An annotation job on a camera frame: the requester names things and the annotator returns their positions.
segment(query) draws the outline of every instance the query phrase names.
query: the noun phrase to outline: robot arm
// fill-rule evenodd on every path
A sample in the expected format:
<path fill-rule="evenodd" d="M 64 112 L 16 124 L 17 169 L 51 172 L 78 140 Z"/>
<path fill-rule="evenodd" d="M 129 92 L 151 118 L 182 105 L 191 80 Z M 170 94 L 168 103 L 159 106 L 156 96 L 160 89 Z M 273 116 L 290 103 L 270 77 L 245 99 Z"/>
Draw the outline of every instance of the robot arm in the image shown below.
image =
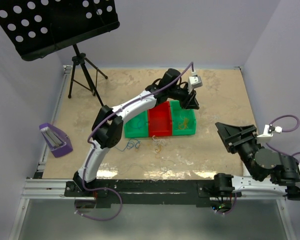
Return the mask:
<path fill-rule="evenodd" d="M 92 135 L 93 142 L 87 157 L 73 178 L 80 189 L 83 189 L 83 179 L 87 184 L 96 179 L 97 171 L 104 157 L 110 148 L 113 148 L 120 141 L 123 126 L 130 119 L 165 102 L 168 98 L 179 100 L 180 106 L 183 109 L 199 109 L 196 91 L 194 89 L 202 86 L 201 78 L 194 72 L 193 76 L 189 77 L 188 82 L 177 84 L 175 81 L 171 84 L 180 75 L 179 71 L 170 68 L 165 72 L 162 78 L 155 80 L 141 94 L 133 99 L 112 108 L 105 105 L 100 109 L 92 126 L 92 130 L 110 115 L 113 115 L 113 117 L 109 119 L 110 122 L 107 121 L 102 124 Z M 171 85 L 155 93 L 158 89 L 162 89 L 168 84 Z"/>
<path fill-rule="evenodd" d="M 300 164 L 297 159 L 264 148 L 259 143 L 260 137 L 254 125 L 240 127 L 220 122 L 215 125 L 227 151 L 232 154 L 238 153 L 251 175 L 235 176 L 231 179 L 234 193 L 269 191 L 287 196 L 290 200 L 300 200 Z M 274 132 L 275 127 L 270 126 L 270 130 Z"/>

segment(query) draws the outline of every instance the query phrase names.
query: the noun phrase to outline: music stand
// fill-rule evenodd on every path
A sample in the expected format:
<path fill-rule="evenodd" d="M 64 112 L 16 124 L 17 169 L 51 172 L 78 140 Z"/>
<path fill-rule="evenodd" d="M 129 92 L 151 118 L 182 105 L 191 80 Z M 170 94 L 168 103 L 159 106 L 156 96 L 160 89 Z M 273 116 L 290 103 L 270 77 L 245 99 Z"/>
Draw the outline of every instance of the music stand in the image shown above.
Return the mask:
<path fill-rule="evenodd" d="M 97 74 L 106 79 L 107 76 L 79 52 L 77 43 L 120 26 L 114 0 L 0 0 L 0 25 L 25 61 L 73 46 L 76 56 L 72 58 L 72 74 L 75 66 L 81 65 L 89 85 L 84 87 L 97 95 L 103 105 L 85 61 Z"/>

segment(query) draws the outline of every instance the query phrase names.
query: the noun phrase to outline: metal frame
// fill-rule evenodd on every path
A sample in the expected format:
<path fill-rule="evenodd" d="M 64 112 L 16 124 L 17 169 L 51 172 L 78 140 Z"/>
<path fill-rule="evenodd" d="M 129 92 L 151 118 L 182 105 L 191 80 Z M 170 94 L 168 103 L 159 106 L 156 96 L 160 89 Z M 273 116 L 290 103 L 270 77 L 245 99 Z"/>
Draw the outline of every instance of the metal frame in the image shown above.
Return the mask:
<path fill-rule="evenodd" d="M 55 109 L 51 122 L 53 123 L 59 114 L 59 106 L 62 103 L 70 73 L 72 70 L 71 65 L 64 66 L 63 83 L 60 89 L 59 98 L 56 102 Z M 38 162 L 37 172 L 43 172 L 48 158 L 49 149 L 45 144 L 42 149 L 41 158 Z M 31 199 L 73 199 L 73 200 L 94 200 L 93 197 L 65 197 L 66 182 L 72 181 L 72 179 L 27 179 L 22 191 L 20 204 L 16 213 L 13 227 L 9 236 L 9 240 L 19 239 L 23 222 L 27 213 L 29 201 Z M 285 233 L 288 240 L 296 240 L 296 234 L 292 227 L 290 215 L 287 210 L 285 199 L 280 196 L 269 192 L 253 192 L 243 191 L 242 196 L 237 199 L 238 201 L 244 200 L 276 200 L 278 210 L 280 213 L 281 221 L 285 229 Z"/>

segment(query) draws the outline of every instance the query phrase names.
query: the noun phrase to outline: beige floor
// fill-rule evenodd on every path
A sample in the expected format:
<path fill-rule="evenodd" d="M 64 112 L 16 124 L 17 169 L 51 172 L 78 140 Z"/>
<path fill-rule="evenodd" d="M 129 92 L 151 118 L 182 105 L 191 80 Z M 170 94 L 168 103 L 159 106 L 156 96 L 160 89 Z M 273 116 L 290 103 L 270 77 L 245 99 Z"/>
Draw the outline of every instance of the beige floor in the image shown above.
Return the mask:
<path fill-rule="evenodd" d="M 98 76 L 97 89 L 108 106 L 116 106 L 138 95 L 155 79 L 161 78 L 166 69 L 104 69 L 109 76 Z M 95 71 L 90 71 L 95 78 Z M 203 87 L 197 89 L 200 109 L 195 111 L 196 134 L 193 136 L 167 137 L 166 146 L 156 155 L 151 138 L 140 138 L 138 150 L 121 152 L 115 148 L 105 157 L 97 176 L 115 179 L 201 179 L 213 178 L 216 173 L 242 175 L 239 156 L 227 153 L 215 127 L 215 122 L 231 125 L 255 124 L 241 72 L 231 69 L 197 70 Z M 85 82 L 81 70 L 75 79 Z M 72 98 L 63 97 L 55 125 L 66 132 L 72 142 L 73 152 L 54 158 L 48 155 L 43 178 L 71 179 L 83 164 L 90 145 L 87 137 L 100 109 L 91 93 L 74 84 Z M 117 145 L 123 149 L 128 139 L 124 135 Z"/>

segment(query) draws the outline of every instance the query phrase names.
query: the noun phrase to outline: purple stand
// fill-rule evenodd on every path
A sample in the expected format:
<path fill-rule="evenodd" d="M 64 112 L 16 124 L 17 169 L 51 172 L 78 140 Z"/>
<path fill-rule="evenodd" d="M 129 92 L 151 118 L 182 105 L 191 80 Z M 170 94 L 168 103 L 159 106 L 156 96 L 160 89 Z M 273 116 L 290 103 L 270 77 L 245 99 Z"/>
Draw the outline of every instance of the purple stand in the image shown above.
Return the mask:
<path fill-rule="evenodd" d="M 50 123 L 43 123 L 39 126 L 39 128 L 46 144 L 55 158 L 62 157 L 72 152 L 73 147 L 71 145 L 70 138 L 65 132 Z"/>

